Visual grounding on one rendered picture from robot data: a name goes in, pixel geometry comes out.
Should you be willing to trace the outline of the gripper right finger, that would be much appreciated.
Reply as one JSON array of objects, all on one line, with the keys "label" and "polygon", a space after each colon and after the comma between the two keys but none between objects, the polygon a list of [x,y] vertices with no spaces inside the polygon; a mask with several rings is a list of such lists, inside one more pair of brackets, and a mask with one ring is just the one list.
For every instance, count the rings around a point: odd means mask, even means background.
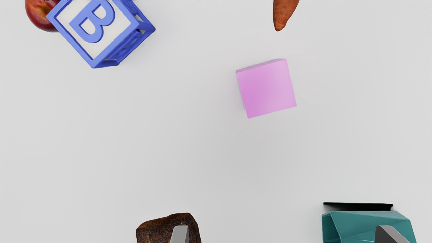
[{"label": "gripper right finger", "polygon": [[410,243],[394,227],[379,225],[375,229],[375,243]]}]

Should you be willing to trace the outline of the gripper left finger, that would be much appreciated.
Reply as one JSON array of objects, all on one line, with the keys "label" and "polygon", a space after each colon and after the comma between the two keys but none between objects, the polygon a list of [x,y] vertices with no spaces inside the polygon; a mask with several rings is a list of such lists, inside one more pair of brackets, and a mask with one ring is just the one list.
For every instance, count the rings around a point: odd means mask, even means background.
[{"label": "gripper left finger", "polygon": [[174,227],[170,243],[189,243],[189,227],[187,225]]}]

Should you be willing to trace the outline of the teal faceted mug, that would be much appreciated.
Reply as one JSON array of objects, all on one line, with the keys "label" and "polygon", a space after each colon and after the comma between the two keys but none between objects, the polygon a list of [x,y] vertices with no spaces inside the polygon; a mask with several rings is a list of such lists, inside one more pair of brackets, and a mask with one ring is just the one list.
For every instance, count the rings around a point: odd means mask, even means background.
[{"label": "teal faceted mug", "polygon": [[398,211],[329,211],[322,215],[323,243],[374,243],[378,225],[389,225],[417,243],[411,222]]}]

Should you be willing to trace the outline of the brown rough rock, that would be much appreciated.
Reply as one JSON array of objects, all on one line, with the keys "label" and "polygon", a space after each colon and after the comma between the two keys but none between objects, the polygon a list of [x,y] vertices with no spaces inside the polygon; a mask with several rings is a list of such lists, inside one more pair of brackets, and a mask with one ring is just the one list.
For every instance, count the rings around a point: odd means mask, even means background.
[{"label": "brown rough rock", "polygon": [[136,229],[137,243],[170,243],[176,226],[189,227],[189,243],[202,243],[199,227],[190,213],[176,213],[167,217],[148,220]]}]

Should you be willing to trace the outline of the pink cube block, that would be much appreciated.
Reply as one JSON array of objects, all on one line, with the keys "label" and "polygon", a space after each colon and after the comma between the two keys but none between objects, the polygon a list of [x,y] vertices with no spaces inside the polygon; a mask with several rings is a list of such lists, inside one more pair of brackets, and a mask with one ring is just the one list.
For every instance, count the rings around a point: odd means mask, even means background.
[{"label": "pink cube block", "polygon": [[286,59],[238,69],[236,77],[248,118],[297,106]]}]

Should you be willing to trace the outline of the blue letter block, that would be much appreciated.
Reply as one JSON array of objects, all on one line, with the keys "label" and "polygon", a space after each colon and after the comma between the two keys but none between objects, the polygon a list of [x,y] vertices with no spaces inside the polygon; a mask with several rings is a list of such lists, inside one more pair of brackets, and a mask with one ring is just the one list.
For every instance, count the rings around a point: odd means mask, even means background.
[{"label": "blue letter block", "polygon": [[155,31],[133,0],[60,0],[47,19],[92,68],[119,65]]}]

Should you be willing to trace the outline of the orange sweet potato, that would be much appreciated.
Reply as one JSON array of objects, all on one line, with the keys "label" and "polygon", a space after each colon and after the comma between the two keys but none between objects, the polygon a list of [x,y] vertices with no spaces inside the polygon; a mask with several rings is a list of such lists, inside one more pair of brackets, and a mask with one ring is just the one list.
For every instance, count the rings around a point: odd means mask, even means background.
[{"label": "orange sweet potato", "polygon": [[273,23],[277,32],[285,28],[300,0],[273,0]]}]

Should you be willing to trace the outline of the red apple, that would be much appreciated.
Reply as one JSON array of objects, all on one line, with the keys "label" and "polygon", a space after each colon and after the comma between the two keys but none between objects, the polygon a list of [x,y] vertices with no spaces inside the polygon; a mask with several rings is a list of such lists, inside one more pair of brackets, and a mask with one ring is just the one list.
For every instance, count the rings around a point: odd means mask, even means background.
[{"label": "red apple", "polygon": [[60,0],[26,0],[26,14],[39,29],[46,32],[57,32],[46,16],[59,2]]}]

